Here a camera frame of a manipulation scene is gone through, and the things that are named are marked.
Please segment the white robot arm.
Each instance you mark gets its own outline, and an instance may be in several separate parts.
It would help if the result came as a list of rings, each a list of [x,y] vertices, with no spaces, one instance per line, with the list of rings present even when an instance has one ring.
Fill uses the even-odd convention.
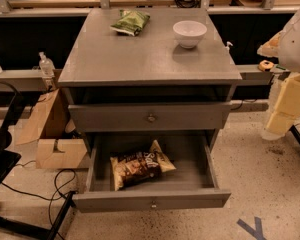
[[[277,140],[284,137],[300,117],[300,8],[257,53],[277,58],[278,65],[290,72],[284,80],[276,79],[271,87],[261,131],[263,139]]]

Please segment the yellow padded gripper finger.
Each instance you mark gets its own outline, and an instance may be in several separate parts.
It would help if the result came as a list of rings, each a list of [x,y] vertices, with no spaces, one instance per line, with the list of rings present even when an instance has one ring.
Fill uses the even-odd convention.
[[[270,89],[261,137],[277,140],[285,136],[300,117],[300,73],[291,73],[284,80],[276,78]]]

